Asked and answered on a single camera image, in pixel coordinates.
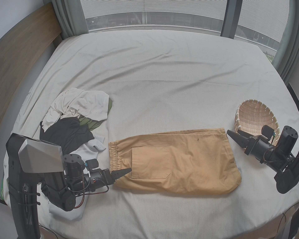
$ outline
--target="pants pocket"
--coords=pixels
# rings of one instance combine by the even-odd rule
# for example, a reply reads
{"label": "pants pocket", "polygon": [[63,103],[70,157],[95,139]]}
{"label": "pants pocket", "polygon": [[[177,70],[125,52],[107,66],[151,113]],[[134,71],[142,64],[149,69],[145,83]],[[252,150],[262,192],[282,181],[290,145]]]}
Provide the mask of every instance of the pants pocket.
{"label": "pants pocket", "polygon": [[132,179],[159,179],[170,175],[169,151],[164,147],[132,148]]}

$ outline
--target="khaki shorts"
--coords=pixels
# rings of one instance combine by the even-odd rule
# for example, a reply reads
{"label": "khaki shorts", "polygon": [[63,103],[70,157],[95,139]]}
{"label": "khaki shorts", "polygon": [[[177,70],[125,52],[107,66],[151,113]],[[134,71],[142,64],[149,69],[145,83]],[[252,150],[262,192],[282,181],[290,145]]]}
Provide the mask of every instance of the khaki shorts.
{"label": "khaki shorts", "polygon": [[132,168],[115,185],[180,194],[225,194],[241,175],[224,128],[138,135],[109,143],[110,170]]}

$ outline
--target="gray-green curtain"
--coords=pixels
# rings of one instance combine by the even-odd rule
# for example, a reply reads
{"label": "gray-green curtain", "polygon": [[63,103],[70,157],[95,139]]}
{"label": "gray-green curtain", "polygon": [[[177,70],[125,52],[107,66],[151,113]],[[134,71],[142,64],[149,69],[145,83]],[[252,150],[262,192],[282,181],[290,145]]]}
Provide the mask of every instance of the gray-green curtain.
{"label": "gray-green curtain", "polygon": [[50,1],[62,29],[62,39],[88,33],[80,0],[44,0],[44,4]]}
{"label": "gray-green curtain", "polygon": [[290,0],[289,18],[272,64],[286,85],[299,64],[299,0]]}

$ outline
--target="glass pane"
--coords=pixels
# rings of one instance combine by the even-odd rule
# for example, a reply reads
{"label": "glass pane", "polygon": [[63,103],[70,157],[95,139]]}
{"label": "glass pane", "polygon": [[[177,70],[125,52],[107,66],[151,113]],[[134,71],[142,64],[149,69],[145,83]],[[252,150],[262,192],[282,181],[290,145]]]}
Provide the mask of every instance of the glass pane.
{"label": "glass pane", "polygon": [[289,0],[243,0],[236,40],[257,45],[270,61],[274,58],[289,15]]}
{"label": "glass pane", "polygon": [[122,26],[150,24],[154,28],[198,31],[220,35],[227,0],[194,1],[184,0],[178,5],[173,0],[119,0],[81,1],[90,32],[117,30]]}

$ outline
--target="bed sheet wrinkle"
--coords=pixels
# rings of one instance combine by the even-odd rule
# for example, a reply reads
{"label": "bed sheet wrinkle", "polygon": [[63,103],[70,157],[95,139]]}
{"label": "bed sheet wrinkle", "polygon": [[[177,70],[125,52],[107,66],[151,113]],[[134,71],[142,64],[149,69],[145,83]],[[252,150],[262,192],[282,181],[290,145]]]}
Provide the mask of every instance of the bed sheet wrinkle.
{"label": "bed sheet wrinkle", "polygon": [[[101,90],[113,100],[107,121],[95,129],[106,138],[106,147],[110,141],[141,134],[233,129],[236,108],[250,98],[268,105],[281,127],[299,130],[296,105],[259,48],[218,36],[125,30],[68,38],[31,88],[15,132],[38,138],[39,122],[50,104],[71,87]],[[225,239],[262,226],[297,202],[299,186],[279,194],[275,173],[246,156],[232,140],[230,145],[242,183],[225,197],[178,197],[111,186],[107,194],[89,197],[83,218],[71,223],[49,214],[47,199],[41,196],[40,223],[71,239],[98,238],[100,233],[103,238]],[[298,150],[296,143],[293,153]],[[109,167],[109,152],[99,153],[98,161],[101,168]],[[269,201],[263,210],[260,200]]]}

